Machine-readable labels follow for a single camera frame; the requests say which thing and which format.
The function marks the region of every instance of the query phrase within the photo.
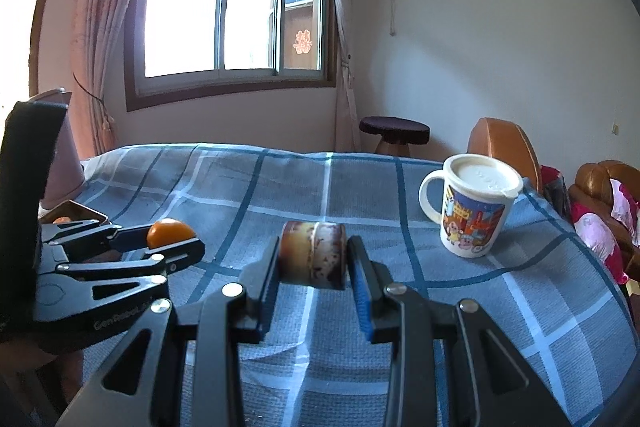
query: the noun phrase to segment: white mug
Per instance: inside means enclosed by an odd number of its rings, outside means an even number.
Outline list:
[[[438,178],[444,180],[442,212],[427,200],[427,185]],[[418,201],[427,217],[440,223],[440,240],[447,250],[472,258],[489,252],[521,190],[522,177],[506,163],[459,154],[422,181]]]

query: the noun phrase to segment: orange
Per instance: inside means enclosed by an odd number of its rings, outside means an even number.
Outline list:
[[[151,225],[146,233],[146,245],[153,250],[194,237],[196,237],[196,233],[189,225],[177,219],[165,217]]]

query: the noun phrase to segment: stool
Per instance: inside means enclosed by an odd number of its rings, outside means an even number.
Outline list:
[[[382,139],[376,154],[411,157],[409,145],[424,145],[429,141],[429,127],[423,123],[394,116],[367,116],[360,120],[360,130],[380,134]]]

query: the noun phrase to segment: white wall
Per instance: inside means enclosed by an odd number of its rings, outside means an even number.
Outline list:
[[[40,91],[75,86],[69,45],[76,0],[47,0],[38,61]],[[212,96],[126,112],[122,36],[109,64],[105,103],[121,145],[150,142],[246,143],[298,152],[334,147],[335,89],[279,89]],[[70,110],[74,110],[73,100]]]
[[[415,155],[465,152],[478,118],[492,116],[519,123],[568,182],[589,161],[640,167],[631,0],[396,0],[395,37],[390,0],[358,0],[355,21],[358,114],[428,124],[432,143]]]

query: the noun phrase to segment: cylindrical object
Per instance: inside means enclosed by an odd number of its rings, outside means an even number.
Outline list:
[[[444,180],[442,211],[427,198],[427,187]],[[422,181],[418,201],[424,213],[440,224],[440,240],[450,252],[468,259],[489,252],[522,190],[518,172],[495,158],[459,154],[448,158],[441,171]]]
[[[280,240],[280,279],[291,284],[342,290],[346,246],[344,225],[287,221]]]
[[[69,105],[71,92],[62,88],[51,89],[30,98],[30,102],[57,102]],[[84,188],[84,171],[76,150],[76,143],[68,115],[62,124],[56,152],[49,169],[47,188],[40,202],[43,208],[53,208],[62,201],[74,199]]]

